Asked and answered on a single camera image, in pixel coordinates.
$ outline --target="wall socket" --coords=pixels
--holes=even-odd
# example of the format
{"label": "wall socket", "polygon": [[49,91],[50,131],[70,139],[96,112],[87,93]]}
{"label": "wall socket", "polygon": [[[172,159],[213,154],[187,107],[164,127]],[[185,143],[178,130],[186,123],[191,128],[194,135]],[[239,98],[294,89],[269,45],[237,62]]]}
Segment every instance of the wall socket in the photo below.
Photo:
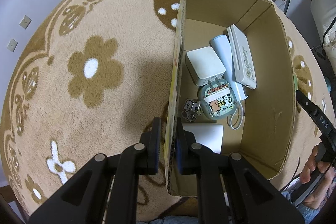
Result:
{"label": "wall socket", "polygon": [[23,20],[20,22],[20,26],[21,26],[23,29],[26,29],[26,28],[28,27],[28,25],[30,24],[31,21],[32,21],[32,20],[31,20],[29,17],[27,17],[27,16],[25,15],[25,17],[23,18]]}
{"label": "wall socket", "polygon": [[11,52],[14,52],[16,45],[17,45],[17,42],[12,38],[7,45],[7,49],[9,49]]}

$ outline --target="cardboard box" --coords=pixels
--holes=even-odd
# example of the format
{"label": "cardboard box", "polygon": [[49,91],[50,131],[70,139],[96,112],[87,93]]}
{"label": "cardboard box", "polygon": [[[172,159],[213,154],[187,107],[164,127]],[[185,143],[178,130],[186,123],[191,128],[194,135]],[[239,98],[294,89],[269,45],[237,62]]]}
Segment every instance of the cardboard box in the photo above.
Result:
{"label": "cardboard box", "polygon": [[[255,90],[246,89],[249,97],[239,130],[231,130],[226,118],[213,121],[224,125],[222,153],[241,153],[267,179],[278,175],[286,160],[295,90],[287,36],[274,4],[268,0],[181,0],[164,148],[166,184],[172,195],[197,195],[195,175],[179,175],[173,158],[177,117],[185,100],[196,99],[198,91],[185,66],[185,53],[208,46],[210,39],[232,24],[247,36],[258,83]],[[200,115],[196,122],[211,121]]]}

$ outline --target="white rectangular device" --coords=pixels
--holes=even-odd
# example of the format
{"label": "white rectangular device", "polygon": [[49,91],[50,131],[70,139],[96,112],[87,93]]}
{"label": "white rectangular device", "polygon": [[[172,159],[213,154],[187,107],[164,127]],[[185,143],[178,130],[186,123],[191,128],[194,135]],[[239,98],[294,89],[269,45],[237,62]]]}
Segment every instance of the white rectangular device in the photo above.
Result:
{"label": "white rectangular device", "polygon": [[183,123],[183,129],[192,132],[196,142],[220,154],[224,127],[218,123]]}
{"label": "white rectangular device", "polygon": [[225,67],[213,48],[204,47],[189,51],[185,57],[185,64],[197,86],[203,86],[222,78]]}
{"label": "white rectangular device", "polygon": [[257,87],[257,80],[247,37],[236,25],[228,27],[227,33],[231,45],[236,81],[254,90]]}

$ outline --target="beige fleece blanket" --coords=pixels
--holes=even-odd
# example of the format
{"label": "beige fleece blanket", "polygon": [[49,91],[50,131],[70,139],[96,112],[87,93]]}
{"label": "beige fleece blanket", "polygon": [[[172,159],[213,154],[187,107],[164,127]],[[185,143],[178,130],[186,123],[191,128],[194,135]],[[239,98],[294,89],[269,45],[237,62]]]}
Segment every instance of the beige fleece blanket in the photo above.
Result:
{"label": "beige fleece blanket", "polygon": [[[95,154],[121,153],[154,117],[164,120],[179,1],[63,0],[35,32],[9,83],[0,127],[3,168],[29,214]],[[334,121],[309,47],[278,15],[300,89]],[[302,168],[317,142],[317,129],[298,112],[278,187],[292,177],[298,157]],[[157,176],[139,180],[137,219],[152,220],[179,200],[167,193],[161,163]]]}

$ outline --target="human hand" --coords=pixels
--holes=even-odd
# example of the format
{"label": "human hand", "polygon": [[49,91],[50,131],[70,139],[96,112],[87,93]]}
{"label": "human hand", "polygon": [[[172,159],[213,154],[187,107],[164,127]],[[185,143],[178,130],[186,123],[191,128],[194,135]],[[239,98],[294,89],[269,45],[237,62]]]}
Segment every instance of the human hand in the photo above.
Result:
{"label": "human hand", "polygon": [[[315,157],[318,153],[318,149],[319,146],[316,145],[313,150],[312,153],[310,155],[310,157],[308,158],[303,171],[300,174],[300,182],[302,184],[305,184],[307,182],[310,181],[310,172],[314,171],[317,168],[319,169],[320,173],[324,173],[326,172],[326,170],[328,169],[330,163],[329,162],[324,162],[324,161],[320,161],[316,164],[315,162]],[[335,169],[334,167],[330,167],[330,169],[328,170],[328,172],[325,174],[323,181],[320,183],[320,185],[315,189],[315,191],[313,191],[313,193],[311,193],[304,201],[303,201],[303,205],[311,208],[311,209],[315,209],[317,210],[321,204],[321,202],[323,201],[323,199],[325,198],[326,194],[327,194],[327,190],[329,188],[329,186],[331,185],[333,179],[335,176]]]}

